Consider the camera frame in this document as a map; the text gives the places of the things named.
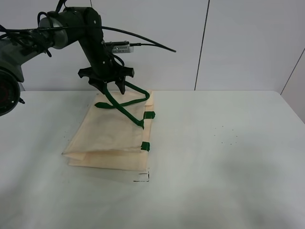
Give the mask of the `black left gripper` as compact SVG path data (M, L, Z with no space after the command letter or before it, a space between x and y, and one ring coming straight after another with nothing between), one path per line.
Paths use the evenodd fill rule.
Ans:
M107 91L107 83L115 82L121 94L125 94L125 78L126 76L134 77L134 69L121 66L118 63L109 62L92 67L80 69L78 71L80 78L88 77L89 85L95 87L103 95Z

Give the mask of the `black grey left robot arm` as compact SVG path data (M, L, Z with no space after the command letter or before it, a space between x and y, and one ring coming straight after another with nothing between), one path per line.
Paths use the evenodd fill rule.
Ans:
M45 18L38 18L38 28L10 31L4 27L0 37L0 114L12 111L20 98L19 84L24 82L21 66L46 53L49 48L63 49L79 42L90 66L80 69L80 77L88 77L89 85L100 92L110 82L115 82L122 94L125 93L127 76L134 76L134 69L126 67L122 59L112 53L110 43L105 43L102 19L91 7L69 7L63 12L50 11Z

